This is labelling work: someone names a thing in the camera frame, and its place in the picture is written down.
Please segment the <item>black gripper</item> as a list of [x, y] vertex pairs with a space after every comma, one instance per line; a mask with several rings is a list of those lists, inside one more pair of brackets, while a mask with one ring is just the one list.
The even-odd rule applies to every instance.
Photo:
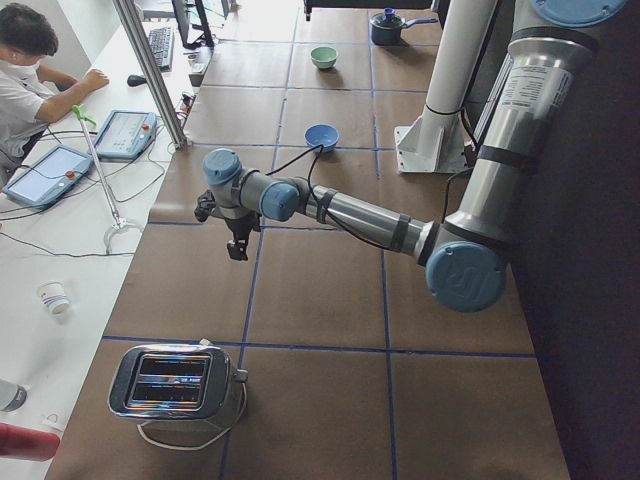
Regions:
[[226, 218], [225, 224], [232, 233], [232, 240], [226, 244], [230, 259], [247, 261], [247, 243], [253, 231], [260, 231], [260, 216], [245, 215], [241, 218]]

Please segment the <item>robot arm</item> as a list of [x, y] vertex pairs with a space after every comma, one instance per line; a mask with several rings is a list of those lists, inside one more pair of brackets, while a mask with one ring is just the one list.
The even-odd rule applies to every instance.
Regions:
[[504, 291], [517, 201], [553, 119], [575, 76], [596, 55], [604, 23], [622, 9], [620, 1], [516, 3], [488, 128], [459, 208], [441, 221], [421, 222], [306, 177], [247, 169], [226, 148], [204, 157], [207, 189], [195, 217], [223, 219], [233, 235], [228, 254], [243, 260], [263, 219], [284, 222], [302, 214], [374, 247], [412, 256], [424, 268], [431, 294], [447, 308], [484, 310]]

